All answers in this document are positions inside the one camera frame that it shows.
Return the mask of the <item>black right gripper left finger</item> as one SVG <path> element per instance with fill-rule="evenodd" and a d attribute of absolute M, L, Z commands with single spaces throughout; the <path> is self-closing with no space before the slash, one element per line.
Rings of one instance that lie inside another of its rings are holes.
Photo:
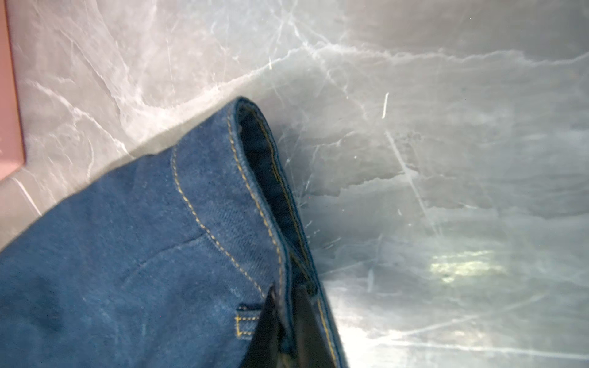
<path fill-rule="evenodd" d="M 240 364 L 241 368 L 276 368 L 279 366 L 281 324 L 275 299 L 275 288 L 271 287 L 253 338 Z"/>

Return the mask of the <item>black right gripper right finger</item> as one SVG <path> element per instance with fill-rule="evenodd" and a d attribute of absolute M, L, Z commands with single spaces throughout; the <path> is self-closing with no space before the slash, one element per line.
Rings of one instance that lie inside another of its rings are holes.
<path fill-rule="evenodd" d="M 297 362 L 303 368 L 335 368 L 305 287 L 294 291 L 294 337 Z"/>

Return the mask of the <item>dark navy skirt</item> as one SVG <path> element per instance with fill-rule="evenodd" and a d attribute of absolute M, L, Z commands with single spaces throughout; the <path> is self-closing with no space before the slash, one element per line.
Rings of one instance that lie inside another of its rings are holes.
<path fill-rule="evenodd" d="M 236 98 L 2 251 L 1 365 L 240 367 L 271 287 L 278 367 L 299 367 L 298 287 L 347 366 L 271 130 Z"/>

